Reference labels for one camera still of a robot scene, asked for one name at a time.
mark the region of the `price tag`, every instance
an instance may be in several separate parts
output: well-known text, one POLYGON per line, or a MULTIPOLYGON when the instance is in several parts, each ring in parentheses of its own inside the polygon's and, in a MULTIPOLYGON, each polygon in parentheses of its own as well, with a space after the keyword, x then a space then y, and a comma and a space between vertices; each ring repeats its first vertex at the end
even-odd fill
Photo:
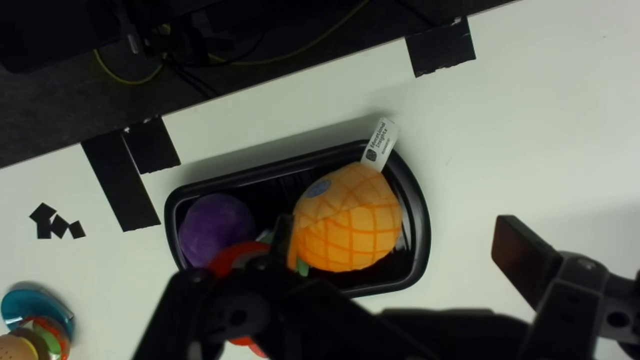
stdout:
POLYGON ((377 133, 369 140, 360 163, 383 172, 396 142, 399 142, 396 124, 389 119, 383 119, 377 126, 377 133))

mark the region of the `white table surface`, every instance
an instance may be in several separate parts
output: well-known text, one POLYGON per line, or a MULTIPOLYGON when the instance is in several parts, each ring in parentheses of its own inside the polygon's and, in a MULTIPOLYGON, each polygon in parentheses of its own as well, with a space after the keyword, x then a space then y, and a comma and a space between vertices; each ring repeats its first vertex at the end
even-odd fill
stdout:
MULTIPOLYGON (((537 0, 473 19, 477 62, 414 80, 402 41, 164 116, 187 167, 144 176, 157 213, 188 182, 401 128, 399 153, 429 201, 432 256, 383 308, 533 310, 490 263, 496 215, 562 251, 640 268, 640 3, 537 0)), ((0 172, 0 292, 37 280, 79 316, 72 359, 130 359, 176 271, 162 227, 122 233, 72 147, 0 172), (48 203, 84 240, 35 240, 48 203)), ((228 349, 227 359, 253 359, 228 349)), ((602 342, 598 359, 625 359, 602 342)))

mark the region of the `black plastic container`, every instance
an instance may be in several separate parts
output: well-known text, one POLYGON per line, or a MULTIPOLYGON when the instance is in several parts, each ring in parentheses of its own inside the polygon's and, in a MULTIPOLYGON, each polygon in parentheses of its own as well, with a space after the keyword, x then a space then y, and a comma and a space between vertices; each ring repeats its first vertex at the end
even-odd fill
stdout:
MULTIPOLYGON (((359 163, 364 147, 366 142, 353 142, 174 190, 166 201, 164 225, 179 268, 190 266, 179 253, 176 238, 194 201, 215 193, 236 196, 253 208, 259 230, 272 229, 279 215, 293 215, 298 199, 314 181, 359 163)), ((393 292, 421 280, 431 254, 431 220, 423 190, 396 153, 385 168, 385 178, 405 213, 396 251, 366 271, 333 274, 312 268, 310 279, 327 279, 349 297, 393 292)))

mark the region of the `purple toy fruit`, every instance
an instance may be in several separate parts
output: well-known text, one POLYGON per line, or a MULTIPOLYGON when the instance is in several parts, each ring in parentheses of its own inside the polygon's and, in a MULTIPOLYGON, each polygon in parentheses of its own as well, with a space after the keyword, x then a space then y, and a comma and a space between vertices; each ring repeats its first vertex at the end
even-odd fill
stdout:
POLYGON ((193 266, 209 266, 224 248, 254 240, 257 222, 244 203, 227 194, 199 199, 179 230, 179 248, 193 266))

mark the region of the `black marking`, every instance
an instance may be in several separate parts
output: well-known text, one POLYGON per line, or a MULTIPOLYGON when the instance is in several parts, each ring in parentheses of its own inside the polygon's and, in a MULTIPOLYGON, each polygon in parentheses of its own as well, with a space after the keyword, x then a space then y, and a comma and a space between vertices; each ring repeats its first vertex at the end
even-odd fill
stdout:
POLYGON ((162 119, 152 119, 149 123, 130 126, 125 133, 125 142, 141 175, 181 167, 179 153, 164 128, 162 119))
POLYGON ((65 238, 65 233, 69 230, 69 222, 62 216, 57 216, 51 230, 58 236, 65 238))
POLYGON ((125 233, 160 225, 121 133, 83 142, 83 149, 125 233))
POLYGON ((31 215, 31 218, 32 218, 37 225, 43 225, 43 222, 48 225, 55 215, 57 215, 57 210, 43 203, 43 204, 31 215))
POLYGON ((416 77, 477 60, 469 20, 407 37, 416 77))
POLYGON ((71 225, 69 230, 72 233, 72 236, 74 236, 77 240, 87 236, 81 222, 71 225))
POLYGON ((37 222, 37 236, 41 240, 51 240, 53 238, 53 227, 48 222, 37 222))
POLYGON ((375 151, 366 151, 366 160, 377 163, 379 154, 375 151))

